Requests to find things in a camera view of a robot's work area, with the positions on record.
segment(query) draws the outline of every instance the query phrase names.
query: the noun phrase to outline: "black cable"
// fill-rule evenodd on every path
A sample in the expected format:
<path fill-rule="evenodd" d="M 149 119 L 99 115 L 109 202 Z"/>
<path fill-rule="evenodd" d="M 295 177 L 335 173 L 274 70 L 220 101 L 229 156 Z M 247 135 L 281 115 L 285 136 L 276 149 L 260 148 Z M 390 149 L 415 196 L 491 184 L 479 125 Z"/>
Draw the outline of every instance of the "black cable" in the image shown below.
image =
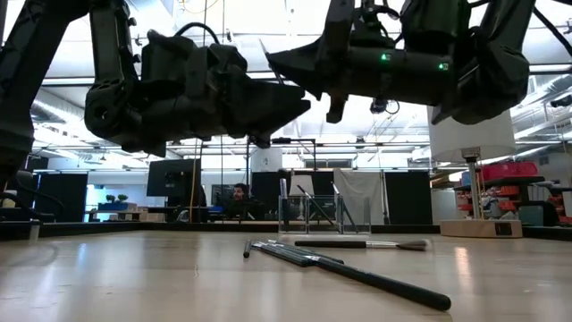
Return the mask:
<path fill-rule="evenodd" d="M 395 112 L 390 112 L 386 109 L 385 112 L 387 112 L 387 114 L 389 115 L 395 115 L 400 112 L 401 109 L 400 102 L 399 101 L 394 101 L 394 102 L 397 104 L 397 110 L 395 110 Z"/>
<path fill-rule="evenodd" d="M 45 219 L 47 217 L 46 215 L 42 215 L 39 212 L 37 212 L 36 210 L 26 206 L 26 204 L 20 198 L 18 198 L 18 196 L 13 195 L 11 193 L 0 192 L 0 199 L 9 199 L 9 200 L 15 202 L 16 206 L 18 208 L 21 208 L 22 210 L 24 210 L 24 212 L 27 213 L 30 216 L 30 218 L 41 220 L 41 219 Z"/>
<path fill-rule="evenodd" d="M 215 32 L 210 27 L 208 27 L 207 25 L 205 25 L 202 22 L 189 22 L 189 23 L 187 23 L 186 25 L 182 26 L 182 28 L 179 29 L 179 31 L 177 31 L 175 33 L 175 36 L 182 36 L 183 33 L 185 33 L 187 30 L 189 30 L 193 27 L 199 27 L 199 28 L 204 29 L 206 32 L 208 32 L 209 35 L 211 35 L 211 37 L 213 38 L 213 40 L 216 44 L 221 43 L 220 41 L 218 41 L 218 37 L 216 36 Z"/>
<path fill-rule="evenodd" d="M 469 8 L 473 9 L 476 8 L 478 6 L 481 6 L 483 4 L 489 4 L 491 2 L 491 0 L 479 0 L 479 1 L 475 1 L 472 4 L 468 4 Z"/>
<path fill-rule="evenodd" d="M 62 214 L 63 214 L 63 212 L 65 211 L 65 206 L 63 205 L 62 201 L 56 199 L 55 197 L 52 197 L 52 196 L 50 196 L 50 195 L 47 195 L 47 194 L 45 194 L 45 193 L 42 193 L 42 192 L 39 192 L 39 191 L 35 191 L 35 190 L 33 190 L 33 189 L 30 189 L 30 188 L 25 187 L 24 185 L 21 184 L 21 182 L 20 182 L 20 180 L 18 179 L 17 176 L 15 177 L 15 179 L 16 179 L 16 180 L 15 180 L 15 181 L 16 181 L 16 184 L 18 185 L 18 189 L 22 189 L 23 191 L 26 191 L 27 193 L 31 193 L 31 194 L 33 194 L 33 195 L 35 195 L 35 196 L 42 197 L 42 198 L 44 198 L 44 199 L 48 199 L 48 200 L 54 202 L 54 203 L 58 206 L 58 208 L 59 208 L 59 209 L 58 209 L 58 210 L 59 210 L 58 215 L 62 215 Z"/>
<path fill-rule="evenodd" d="M 566 38 L 564 38 L 564 36 L 558 31 L 558 29 L 554 26 L 554 24 L 552 24 L 552 22 L 546 19 L 543 13 L 541 13 L 540 10 L 536 9 L 536 7 L 533 9 L 533 13 L 536 16 L 536 18 L 538 18 L 538 20 L 541 21 L 546 26 L 546 28 L 551 31 L 552 35 L 556 37 L 556 39 L 562 44 L 562 46 L 566 48 L 568 54 L 572 56 L 572 46 L 566 40 Z"/>

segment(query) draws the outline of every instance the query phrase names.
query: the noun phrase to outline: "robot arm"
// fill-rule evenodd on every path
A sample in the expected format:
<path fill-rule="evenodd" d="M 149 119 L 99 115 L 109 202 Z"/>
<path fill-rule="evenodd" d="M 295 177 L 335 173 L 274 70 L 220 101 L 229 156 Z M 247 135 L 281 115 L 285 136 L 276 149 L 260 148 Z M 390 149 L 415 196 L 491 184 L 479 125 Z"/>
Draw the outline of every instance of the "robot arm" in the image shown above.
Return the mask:
<path fill-rule="evenodd" d="M 142 57 L 134 58 L 129 26 L 135 22 L 123 0 L 92 2 L 89 17 L 96 83 L 85 123 L 126 151 L 163 157 L 166 141 L 221 134 L 247 135 L 266 147 L 273 132 L 310 108 L 301 88 L 251 80 L 236 47 L 197 47 L 151 30 Z M 141 60 L 139 79 L 133 64 Z"/>
<path fill-rule="evenodd" d="M 492 0 L 481 25 L 470 29 L 467 0 L 410 0 L 400 14 L 372 0 L 357 9 L 354 1 L 332 0 L 322 37 L 268 59 L 318 99 L 330 95 L 331 123 L 341 120 L 348 95 L 436 106 L 433 123 L 449 116 L 479 123 L 526 96 L 529 63 L 521 47 L 534 3 Z M 382 32 L 378 13 L 400 17 L 404 49 Z"/>
<path fill-rule="evenodd" d="M 274 131 L 310 108 L 299 87 L 251 80 L 235 47 L 197 47 L 151 30 L 142 57 L 134 57 L 135 21 L 123 0 L 26 0 L 0 52 L 0 190 L 31 151 L 29 107 L 63 34 L 86 14 L 96 79 L 85 124 L 127 151 L 164 156 L 166 141 L 221 134 L 248 135 L 265 147 Z"/>

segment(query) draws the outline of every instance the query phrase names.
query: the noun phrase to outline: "man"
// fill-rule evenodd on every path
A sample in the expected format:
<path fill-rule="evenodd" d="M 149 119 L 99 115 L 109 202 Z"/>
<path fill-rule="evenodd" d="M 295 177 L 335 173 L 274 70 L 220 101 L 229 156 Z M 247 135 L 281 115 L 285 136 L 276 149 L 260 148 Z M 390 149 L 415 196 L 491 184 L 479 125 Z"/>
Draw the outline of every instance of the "man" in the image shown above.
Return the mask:
<path fill-rule="evenodd" d="M 234 192 L 232 193 L 234 201 L 248 200 L 248 186 L 244 183 L 237 183 L 234 185 Z"/>
<path fill-rule="evenodd" d="M 224 213 L 230 218 L 240 216 L 243 220 L 252 219 L 252 216 L 264 213 L 264 205 L 250 195 L 246 184 L 237 183 L 232 198 L 224 205 Z"/>

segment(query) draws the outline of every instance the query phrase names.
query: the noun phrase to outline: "white panel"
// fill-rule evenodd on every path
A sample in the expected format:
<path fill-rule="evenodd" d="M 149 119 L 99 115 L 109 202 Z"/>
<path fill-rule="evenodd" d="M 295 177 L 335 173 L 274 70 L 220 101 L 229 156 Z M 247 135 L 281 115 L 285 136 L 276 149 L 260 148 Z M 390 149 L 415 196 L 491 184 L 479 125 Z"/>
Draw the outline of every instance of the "white panel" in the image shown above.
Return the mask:
<path fill-rule="evenodd" d="M 457 196 L 453 190 L 431 190 L 431 207 L 434 225 L 441 220 L 461 219 L 458 218 Z"/>
<path fill-rule="evenodd" d="M 427 107 L 428 117 L 432 111 Z M 463 148 L 480 148 L 481 159 L 508 156 L 516 150 L 509 111 L 476 125 L 448 118 L 437 125 L 429 124 L 429 135 L 432 156 L 437 161 L 463 163 Z"/>
<path fill-rule="evenodd" d="M 276 172 L 282 169 L 281 148 L 257 148 L 250 158 L 253 173 Z"/>
<path fill-rule="evenodd" d="M 89 172 L 88 184 L 147 184 L 147 178 L 145 172 Z"/>
<path fill-rule="evenodd" d="M 296 155 L 282 156 L 282 166 L 284 169 L 299 169 L 304 167 L 304 161 Z"/>
<path fill-rule="evenodd" d="M 202 156 L 203 169 L 244 169 L 247 161 L 244 156 Z"/>
<path fill-rule="evenodd" d="M 314 196 L 314 183 L 311 175 L 293 175 L 289 196 L 305 196 L 298 186 L 302 187 L 309 195 Z"/>
<path fill-rule="evenodd" d="M 405 168 L 408 167 L 410 153 L 359 154 L 356 159 L 357 168 Z"/>

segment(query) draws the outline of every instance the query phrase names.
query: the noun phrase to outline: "computer monitor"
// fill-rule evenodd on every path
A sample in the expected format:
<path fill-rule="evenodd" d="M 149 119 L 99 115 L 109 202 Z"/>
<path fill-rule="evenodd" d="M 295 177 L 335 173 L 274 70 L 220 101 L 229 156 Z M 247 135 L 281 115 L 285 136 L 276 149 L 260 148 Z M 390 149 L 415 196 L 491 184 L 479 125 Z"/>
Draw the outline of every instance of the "computer monitor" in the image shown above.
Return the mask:
<path fill-rule="evenodd" d="M 193 191 L 193 206 L 204 204 L 205 193 L 201 184 L 200 159 L 164 160 L 151 162 L 147 178 L 149 197 L 168 197 L 177 199 L 180 205 L 190 204 Z"/>

